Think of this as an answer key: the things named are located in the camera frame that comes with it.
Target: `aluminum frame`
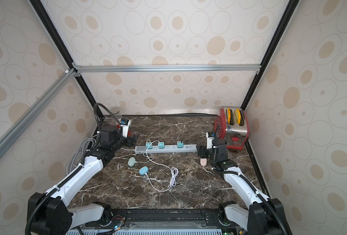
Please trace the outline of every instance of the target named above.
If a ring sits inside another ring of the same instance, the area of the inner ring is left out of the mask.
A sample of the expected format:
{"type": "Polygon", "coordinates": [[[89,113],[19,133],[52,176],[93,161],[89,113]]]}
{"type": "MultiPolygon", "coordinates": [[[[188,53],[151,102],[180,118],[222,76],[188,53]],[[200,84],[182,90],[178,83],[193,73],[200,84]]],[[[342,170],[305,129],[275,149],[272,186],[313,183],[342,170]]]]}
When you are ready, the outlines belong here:
{"type": "Polygon", "coordinates": [[[0,139],[0,159],[45,109],[49,102],[53,100],[66,83],[74,77],[74,74],[75,69],[72,68],[58,78],[56,82],[43,94],[43,96],[41,96],[38,101],[20,118],[20,120],[2,136],[0,139]]]}
{"type": "Polygon", "coordinates": [[[121,65],[121,66],[82,66],[74,65],[79,73],[115,72],[193,72],[193,71],[259,71],[260,64],[221,64],[221,65],[121,65]]]}

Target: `black frame rail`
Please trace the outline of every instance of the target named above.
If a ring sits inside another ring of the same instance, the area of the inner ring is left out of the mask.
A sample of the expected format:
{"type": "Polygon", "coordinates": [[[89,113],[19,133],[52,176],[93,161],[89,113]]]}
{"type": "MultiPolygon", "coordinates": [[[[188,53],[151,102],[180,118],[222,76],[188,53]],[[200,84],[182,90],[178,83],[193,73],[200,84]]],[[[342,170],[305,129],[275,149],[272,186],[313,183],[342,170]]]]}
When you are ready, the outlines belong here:
{"type": "Polygon", "coordinates": [[[246,93],[246,96],[244,98],[244,101],[242,103],[241,109],[245,110],[246,107],[248,106],[249,101],[251,100],[254,91],[257,88],[257,85],[259,83],[259,81],[261,80],[262,75],[264,74],[267,65],[270,62],[271,57],[274,54],[274,51],[276,49],[276,47],[279,44],[279,41],[282,38],[282,35],[291,19],[291,16],[293,14],[293,12],[295,11],[298,3],[300,0],[290,0],[289,3],[287,4],[287,7],[282,15],[282,18],[278,24],[278,27],[276,28],[276,31],[273,35],[273,38],[270,41],[269,47],[266,50],[266,53],[264,55],[264,58],[261,61],[261,68],[260,71],[254,76],[253,81],[251,86],[249,87],[248,92],[246,93]]]}
{"type": "Polygon", "coordinates": [[[256,172],[258,182],[260,183],[261,191],[270,197],[269,191],[267,190],[265,180],[262,177],[260,167],[257,164],[256,157],[254,156],[254,153],[253,153],[252,148],[251,148],[251,144],[249,143],[249,139],[247,139],[244,144],[245,144],[246,150],[248,151],[249,158],[251,159],[254,171],[256,172]]]}
{"type": "MultiPolygon", "coordinates": [[[[53,22],[51,21],[47,11],[45,10],[43,3],[40,0],[30,0],[31,5],[34,7],[36,13],[38,14],[41,22],[45,26],[46,30],[48,31],[49,35],[51,36],[54,44],[56,45],[57,49],[61,53],[62,57],[64,58],[65,62],[67,63],[69,68],[74,68],[77,72],[77,69],[73,66],[73,58],[70,55],[68,49],[66,48],[63,40],[61,39],[58,31],[56,30],[53,22]]],[[[86,95],[88,101],[90,102],[91,106],[94,106],[96,103],[94,96],[92,95],[90,89],[86,85],[84,79],[82,76],[77,73],[79,76],[76,76],[76,80],[81,87],[82,91],[86,95]]],[[[100,111],[100,109],[97,109],[98,116],[100,118],[103,117],[103,113],[100,111]]]]}

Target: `metal bracket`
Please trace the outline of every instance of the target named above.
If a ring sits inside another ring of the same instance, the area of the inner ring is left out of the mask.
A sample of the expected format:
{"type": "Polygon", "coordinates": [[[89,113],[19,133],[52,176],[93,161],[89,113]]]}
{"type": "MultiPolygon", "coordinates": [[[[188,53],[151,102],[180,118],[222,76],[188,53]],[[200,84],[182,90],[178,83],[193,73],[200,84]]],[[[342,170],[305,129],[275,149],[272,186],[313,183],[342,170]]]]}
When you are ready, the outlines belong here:
{"type": "Polygon", "coordinates": [[[74,71],[74,77],[80,77],[81,73],[78,72],[78,68],[81,67],[80,65],[77,65],[75,62],[72,62],[72,65],[75,69],[74,71]]]}

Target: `power strip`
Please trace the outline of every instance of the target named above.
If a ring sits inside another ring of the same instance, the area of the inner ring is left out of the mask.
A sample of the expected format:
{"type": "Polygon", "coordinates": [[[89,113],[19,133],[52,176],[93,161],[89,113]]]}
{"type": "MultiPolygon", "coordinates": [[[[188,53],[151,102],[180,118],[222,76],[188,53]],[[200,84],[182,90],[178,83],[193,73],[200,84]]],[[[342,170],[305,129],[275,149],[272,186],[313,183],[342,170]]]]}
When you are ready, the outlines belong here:
{"type": "MultiPolygon", "coordinates": [[[[135,153],[146,153],[146,146],[136,146],[135,153]]],[[[197,152],[196,144],[184,144],[183,148],[177,148],[177,145],[166,145],[164,148],[158,148],[157,145],[153,145],[152,149],[148,150],[148,153],[187,153],[197,152]]]]}

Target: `dark marble surface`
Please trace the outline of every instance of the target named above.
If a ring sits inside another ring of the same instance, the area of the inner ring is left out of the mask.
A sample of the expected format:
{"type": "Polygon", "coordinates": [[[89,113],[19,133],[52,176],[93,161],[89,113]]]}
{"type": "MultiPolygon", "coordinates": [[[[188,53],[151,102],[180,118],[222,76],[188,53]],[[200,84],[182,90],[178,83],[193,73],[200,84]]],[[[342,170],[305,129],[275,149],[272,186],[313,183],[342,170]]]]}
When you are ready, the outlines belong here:
{"type": "MultiPolygon", "coordinates": [[[[146,140],[164,141],[166,145],[184,144],[196,141],[206,145],[205,133],[213,129],[215,117],[128,117],[132,120],[130,130],[139,133],[137,145],[145,145],[146,140]]],[[[128,159],[147,162],[142,154],[120,150],[115,158],[94,177],[92,177],[72,200],[70,207],[84,206],[93,201],[108,203],[115,209],[125,208],[218,208],[219,203],[236,201],[246,208],[244,202],[218,174],[213,174],[210,164],[202,167],[196,153],[160,153],[149,154],[154,161],[169,167],[177,167],[176,186],[167,192],[157,192],[152,188],[146,176],[139,174],[139,169],[148,166],[148,175],[152,184],[159,190],[165,190],[171,179],[167,167],[152,162],[136,163],[128,166],[128,159]]],[[[228,157],[235,161],[242,172],[258,188],[258,180],[248,152],[230,150],[228,157]]]]}

